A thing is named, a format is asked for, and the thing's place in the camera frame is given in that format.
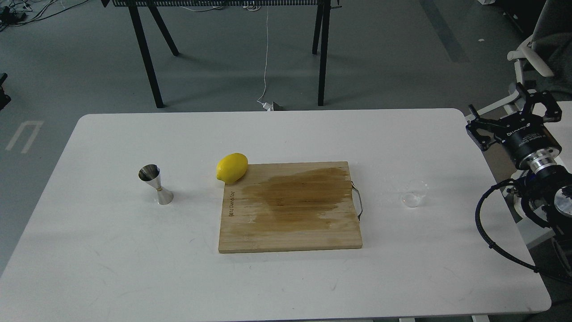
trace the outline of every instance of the gray floor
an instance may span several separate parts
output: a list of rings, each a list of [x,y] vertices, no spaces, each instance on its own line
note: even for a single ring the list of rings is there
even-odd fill
[[[7,3],[0,0],[0,6]],[[75,3],[79,0],[67,0],[66,6]],[[481,6],[475,0],[346,0],[341,4],[343,8],[332,12],[324,107],[316,104],[319,58],[310,51],[315,8],[269,8],[266,101],[286,110],[457,108],[466,112],[469,103],[484,107],[506,96],[508,84],[514,81],[506,53],[520,44],[522,36],[497,7]],[[60,9],[52,6],[46,14]],[[92,0],[56,17],[0,33],[0,72],[9,74],[4,89],[13,99],[0,112],[0,273],[81,116],[262,111],[256,100],[264,89],[267,8],[160,11],[182,53],[180,57],[170,54],[149,12],[140,10],[168,105],[161,110],[154,107],[126,8],[103,8]],[[32,146],[21,153],[33,130],[28,126],[6,150],[25,121],[43,121]],[[496,178],[510,173],[510,162],[502,152],[493,151],[487,160]],[[535,249],[533,255],[556,265],[550,249]],[[571,291],[551,281],[546,285],[553,301]],[[531,321],[565,321],[566,310],[570,305],[560,305]],[[498,316],[491,321],[525,317]]]

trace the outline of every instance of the white cable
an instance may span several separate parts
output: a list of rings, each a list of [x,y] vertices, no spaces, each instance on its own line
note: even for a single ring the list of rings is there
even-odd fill
[[[211,10],[222,10],[223,9],[222,6],[213,6],[212,8],[206,9],[206,10],[193,10],[191,8],[183,7],[183,6],[179,6],[179,7],[183,8],[183,9],[187,9],[187,10],[192,11],[192,12],[207,12],[207,11],[211,11]]]
[[[269,37],[269,33],[268,33],[268,16],[269,16],[268,13],[269,13],[269,11],[270,11],[270,6],[267,6],[266,7],[266,63],[264,65],[264,91],[262,92],[262,95],[260,95],[260,97],[256,100],[258,103],[262,104],[262,106],[264,106],[264,103],[262,103],[260,100],[266,94],[266,89],[267,89],[266,69],[268,68],[268,45],[270,43],[270,37]]]
[[[256,6],[254,4],[254,1],[251,1],[251,5],[246,5],[243,6],[244,9],[248,10],[248,11],[258,11],[260,10],[260,8],[262,8],[261,6]]]

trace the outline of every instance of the wooden cutting board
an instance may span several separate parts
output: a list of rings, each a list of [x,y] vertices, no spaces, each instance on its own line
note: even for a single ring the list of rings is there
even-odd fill
[[[347,162],[249,164],[224,187],[220,253],[361,247]]]

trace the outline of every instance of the black cable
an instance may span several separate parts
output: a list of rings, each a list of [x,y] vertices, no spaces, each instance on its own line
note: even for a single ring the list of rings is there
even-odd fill
[[[83,4],[86,3],[87,1],[89,1],[89,0],[85,0],[85,1],[83,1],[83,2],[80,2],[80,3],[76,4],[76,5],[73,5],[73,6],[71,6],[71,7],[67,7],[67,8],[65,8],[65,9],[63,9],[62,11],[58,11],[58,12],[56,12],[56,13],[54,13],[54,14],[51,14],[51,15],[49,15],[49,16],[47,16],[47,17],[43,17],[43,18],[40,18],[40,19],[31,20],[31,21],[26,21],[26,22],[24,22],[24,23],[19,23],[19,24],[17,24],[17,25],[13,25],[13,26],[23,26],[23,25],[27,25],[27,24],[29,24],[29,23],[31,23],[31,22],[36,22],[36,21],[41,21],[41,20],[44,20],[44,19],[48,19],[48,18],[53,17],[53,16],[55,16],[55,15],[57,15],[57,14],[61,14],[61,13],[64,12],[64,11],[70,10],[70,9],[73,8],[73,7],[77,7],[77,6],[83,5]]]
[[[43,15],[43,13],[46,11],[46,9],[55,3],[55,0],[50,0],[50,2],[48,2],[43,8],[42,10],[40,10],[33,18],[31,18],[30,20],[23,22],[23,23],[14,23],[11,24],[10,26],[23,26],[23,25],[27,25],[28,23],[34,22],[35,19],[41,17]]]
[[[550,308],[557,307],[559,305],[570,303],[570,302],[572,302],[572,299],[557,301],[557,302],[552,303],[552,306]],[[543,312],[533,313],[533,314],[525,317],[525,319],[522,320],[521,322],[529,322],[530,320],[532,320],[535,316],[539,315],[540,313],[543,313]]]
[[[508,186],[515,186],[515,187],[520,187],[520,184],[513,180],[513,179],[508,179],[508,180],[504,180],[499,182],[498,184],[495,184],[494,186],[491,186],[490,189],[487,190],[487,192],[485,192],[483,194],[483,196],[480,198],[479,202],[476,205],[476,210],[475,210],[475,223],[476,223],[476,228],[479,231],[479,234],[481,235],[481,237],[483,237],[484,241],[487,242],[488,247],[494,249],[497,253],[499,253],[500,255],[504,256],[504,258],[509,259],[519,265],[522,265],[526,268],[529,268],[531,270],[533,270],[535,273],[540,273],[541,275],[544,275],[546,277],[552,278],[553,280],[557,280],[559,282],[562,283],[566,283],[566,284],[570,284],[572,285],[572,278],[567,276],[567,275],[562,275],[559,273],[554,273],[550,270],[544,269],[544,268],[540,268],[538,266],[534,266],[534,265],[530,265],[526,262],[523,262],[521,260],[519,260],[518,258],[514,257],[513,255],[511,255],[510,253],[508,253],[507,251],[505,251],[504,249],[502,249],[499,245],[497,245],[489,236],[488,234],[485,232],[484,228],[483,228],[483,224],[480,221],[480,209],[483,206],[483,202],[485,199],[488,198],[488,196],[490,196],[495,190],[500,189],[502,187],[508,187]]]

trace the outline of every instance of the floor marking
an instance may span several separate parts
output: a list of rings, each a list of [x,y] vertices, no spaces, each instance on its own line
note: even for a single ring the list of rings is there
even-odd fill
[[[39,129],[43,125],[43,121],[25,121],[25,122],[22,122],[22,124],[20,124],[20,126],[16,130],[16,133],[14,133],[14,136],[12,136],[12,139],[10,140],[10,142],[8,142],[8,145],[6,146],[7,151],[12,150],[12,148],[16,144],[16,141],[18,141],[20,134],[22,134],[22,132],[24,131],[24,128],[28,125],[33,125],[34,131],[30,135],[30,137],[28,138],[28,141],[26,142],[26,145],[24,145],[24,148],[22,148],[22,151],[20,152],[23,154],[28,153],[28,150],[30,149],[30,147],[32,147],[32,143],[34,143],[34,140],[35,140],[36,136],[38,135]]]

